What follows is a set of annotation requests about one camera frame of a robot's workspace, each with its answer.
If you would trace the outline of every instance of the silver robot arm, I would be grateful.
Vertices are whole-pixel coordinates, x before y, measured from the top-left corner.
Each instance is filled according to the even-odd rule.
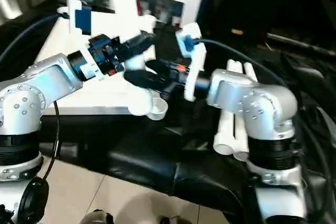
[[[146,51],[154,35],[142,33],[124,43],[105,35],[92,38],[88,55],[58,54],[30,66],[19,77],[0,82],[0,223],[35,224],[44,215],[48,183],[36,177],[40,117],[54,101],[82,88],[100,74],[123,71],[122,62]]]
[[[15,79],[0,82],[0,135],[38,131],[40,117],[49,105],[82,86],[63,54],[35,63]]]
[[[247,167],[259,179],[255,193],[263,221],[306,217],[301,168],[292,148],[297,100],[285,87],[262,85],[227,70],[213,72],[208,105],[242,115],[249,142]]]

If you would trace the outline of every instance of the white tube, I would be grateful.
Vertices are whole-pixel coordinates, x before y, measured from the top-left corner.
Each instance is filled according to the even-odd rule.
[[[227,70],[235,71],[236,62],[234,60],[227,61]],[[231,155],[235,149],[234,138],[234,115],[222,108],[221,117],[219,119],[218,131],[214,139],[213,148],[217,153],[222,155]]]
[[[110,7],[120,17],[120,23],[124,27],[120,33],[120,42],[133,38],[140,34],[138,8],[136,0],[110,0]],[[144,69],[143,55],[138,55],[125,62],[126,69]]]
[[[124,42],[140,34],[139,18],[136,0],[110,0],[120,24],[124,27],[120,33],[120,42]],[[131,70],[145,69],[143,54],[125,62],[125,68]],[[153,109],[152,93],[149,90],[133,86],[128,97],[128,109],[133,115],[146,115]]]
[[[244,63],[244,69],[245,69],[245,72],[246,72],[247,76],[251,77],[252,80],[258,82],[256,73],[254,72],[254,69],[253,69],[253,66],[252,66],[251,63],[249,63],[249,62]]]
[[[236,61],[237,72],[243,73],[243,65]],[[248,139],[245,129],[244,118],[241,115],[235,115],[235,139],[236,145],[233,156],[239,160],[245,162],[248,158]]]

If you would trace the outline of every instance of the black cable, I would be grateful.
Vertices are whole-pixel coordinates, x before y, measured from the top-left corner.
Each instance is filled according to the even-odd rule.
[[[325,177],[326,177],[326,188],[324,189],[324,201],[322,204],[321,209],[317,210],[312,216],[310,216],[310,222],[319,222],[325,212],[327,211],[327,207],[328,207],[328,203],[330,203],[333,199],[333,182],[332,182],[332,177],[331,177],[331,172],[329,169],[329,165],[328,165],[328,161],[327,158],[323,152],[323,149],[319,143],[319,141],[316,139],[314,133],[310,130],[310,128],[306,125],[306,123],[303,120],[301,121],[301,125],[304,128],[304,130],[307,132],[307,134],[309,135],[315,150],[320,158],[320,162],[321,162],[321,167],[322,167],[322,172],[324,173]]]
[[[219,47],[222,47],[230,52],[233,52],[237,58],[240,58],[240,60],[244,60],[246,62],[251,63],[252,65],[260,68],[261,70],[263,70],[264,72],[268,73],[270,76],[273,77],[273,79],[275,79],[277,81],[277,83],[281,86],[287,87],[286,82],[280,78],[276,73],[274,73],[273,71],[269,70],[268,68],[266,68],[265,66],[263,66],[262,64],[256,62],[255,60],[252,60],[250,57],[248,57],[247,55],[243,54],[242,52],[239,52],[238,50],[224,44],[221,43],[219,41],[215,41],[212,39],[193,39],[194,42],[196,43],[208,43],[208,44],[214,44],[217,45]]]
[[[2,52],[0,55],[0,64],[3,62],[3,60],[6,58],[6,55],[12,50],[12,48],[23,38],[25,37],[29,32],[32,30],[38,28],[40,25],[43,25],[45,23],[48,23],[58,17],[63,18],[69,18],[68,14],[52,14],[50,16],[44,17],[40,19],[39,21],[33,23],[32,25],[28,26],[26,29],[24,29],[9,45],[8,47]]]
[[[318,205],[317,205],[317,202],[318,202],[318,196],[316,194],[316,192],[313,190],[313,185],[309,179],[309,173],[308,173],[308,168],[305,164],[305,159],[303,157],[303,154],[300,153],[299,154],[299,158],[300,158],[300,163],[301,163],[301,172],[302,172],[302,178],[304,178],[306,184],[307,184],[307,188],[308,188],[308,193],[310,194],[310,197],[311,197],[311,201],[312,201],[312,204],[313,204],[313,214],[310,214],[307,216],[307,219],[308,219],[308,222],[310,222],[310,220],[315,220],[315,212],[318,211]]]
[[[199,220],[200,220],[200,219],[199,219],[199,218],[200,218],[200,217],[199,217],[199,216],[200,216],[200,213],[199,213],[200,210],[201,210],[201,205],[198,205],[197,224],[198,224],[198,222],[199,222]]]
[[[59,141],[59,129],[60,129],[60,116],[59,116],[59,110],[58,110],[58,105],[57,105],[57,102],[55,101],[54,102],[54,107],[55,107],[55,112],[56,112],[56,118],[57,118],[57,129],[56,129],[56,137],[55,137],[55,141],[54,141],[54,145],[53,145],[53,155],[51,157],[51,161],[50,161],[50,164],[48,166],[48,169],[43,177],[43,180],[46,180],[50,171],[51,171],[51,168],[53,167],[53,164],[55,162],[55,159],[56,157],[58,156],[59,154],[59,151],[60,151],[60,147],[61,147],[61,143]]]

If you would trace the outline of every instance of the white bracket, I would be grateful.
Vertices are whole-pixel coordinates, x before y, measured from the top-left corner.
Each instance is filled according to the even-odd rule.
[[[95,75],[98,80],[104,79],[103,73],[100,71],[98,65],[94,61],[92,55],[89,50],[86,48],[87,41],[84,41],[82,38],[82,30],[76,27],[76,10],[82,10],[82,3],[79,0],[67,0],[67,7],[58,8],[59,13],[67,13],[69,14],[69,32],[70,37],[76,43],[79,51],[82,53],[84,59],[87,64],[83,66],[83,68],[88,71],[83,71],[86,74],[87,78]]]
[[[198,45],[195,45],[194,50],[190,52],[187,51],[184,45],[184,39],[187,35],[191,36],[193,39],[202,37],[201,30],[199,29],[197,23],[185,25],[183,26],[182,31],[178,31],[176,33],[177,42],[179,44],[182,56],[192,59],[192,62],[189,66],[189,75],[185,83],[184,99],[193,102],[195,100],[194,92],[198,73],[204,70],[206,48],[203,43],[199,43]]]

